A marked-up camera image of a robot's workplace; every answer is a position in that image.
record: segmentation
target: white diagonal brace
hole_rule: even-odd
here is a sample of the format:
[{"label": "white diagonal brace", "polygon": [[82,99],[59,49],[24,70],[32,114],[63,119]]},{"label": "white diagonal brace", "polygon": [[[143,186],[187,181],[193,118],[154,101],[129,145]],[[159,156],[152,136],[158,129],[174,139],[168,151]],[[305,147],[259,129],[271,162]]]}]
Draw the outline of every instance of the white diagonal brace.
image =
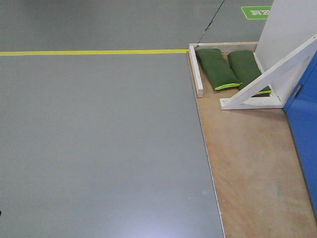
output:
[{"label": "white diagonal brace", "polygon": [[271,84],[275,80],[279,80],[280,77],[295,65],[301,63],[309,56],[312,55],[312,50],[314,53],[317,49],[317,34],[312,36],[309,40],[301,44],[298,48],[293,50],[286,57],[281,59],[270,69],[268,69],[264,74],[255,79],[248,86],[244,87],[241,91],[236,93],[231,98],[222,102],[223,107],[235,107],[247,99],[251,98],[253,95],[257,94],[260,90]]}]

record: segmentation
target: white panel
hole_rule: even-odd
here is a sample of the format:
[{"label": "white panel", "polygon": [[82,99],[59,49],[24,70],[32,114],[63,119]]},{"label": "white panel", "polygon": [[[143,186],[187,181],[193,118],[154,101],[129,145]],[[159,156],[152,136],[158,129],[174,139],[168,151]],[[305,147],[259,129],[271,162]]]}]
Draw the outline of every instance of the white panel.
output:
[{"label": "white panel", "polygon": [[[279,60],[317,33],[316,0],[275,0],[256,49],[264,70],[268,70]],[[284,104],[309,60],[295,67],[282,79],[272,83],[275,93]]]}]

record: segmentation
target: white bracket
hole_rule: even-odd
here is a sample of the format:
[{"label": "white bracket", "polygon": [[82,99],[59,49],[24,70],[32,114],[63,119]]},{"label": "white bracket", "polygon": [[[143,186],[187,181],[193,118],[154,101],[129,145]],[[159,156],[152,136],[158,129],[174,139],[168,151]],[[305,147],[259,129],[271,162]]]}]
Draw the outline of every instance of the white bracket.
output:
[{"label": "white bracket", "polygon": [[234,96],[231,98],[221,98],[221,109],[282,108],[283,104],[275,95],[259,98],[251,97],[272,82],[278,81],[285,72],[303,62],[305,59],[311,57],[316,52],[316,49],[317,34],[281,59]]}]

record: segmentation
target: green floor sign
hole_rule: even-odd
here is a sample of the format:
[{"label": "green floor sign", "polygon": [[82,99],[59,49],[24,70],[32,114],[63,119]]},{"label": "green floor sign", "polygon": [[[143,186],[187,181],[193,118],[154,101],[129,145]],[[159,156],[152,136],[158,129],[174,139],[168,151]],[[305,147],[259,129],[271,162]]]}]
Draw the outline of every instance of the green floor sign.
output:
[{"label": "green floor sign", "polygon": [[248,20],[267,19],[272,6],[242,6],[241,9]]}]

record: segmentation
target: yellow floor line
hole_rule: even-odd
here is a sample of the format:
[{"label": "yellow floor line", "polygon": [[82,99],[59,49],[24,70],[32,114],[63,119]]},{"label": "yellow floor line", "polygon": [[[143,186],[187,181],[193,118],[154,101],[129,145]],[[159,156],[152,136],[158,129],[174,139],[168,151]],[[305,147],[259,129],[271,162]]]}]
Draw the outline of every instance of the yellow floor line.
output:
[{"label": "yellow floor line", "polygon": [[113,51],[11,51],[0,52],[0,56],[61,56],[61,55],[141,55],[186,53],[187,49],[165,50],[113,50]]}]

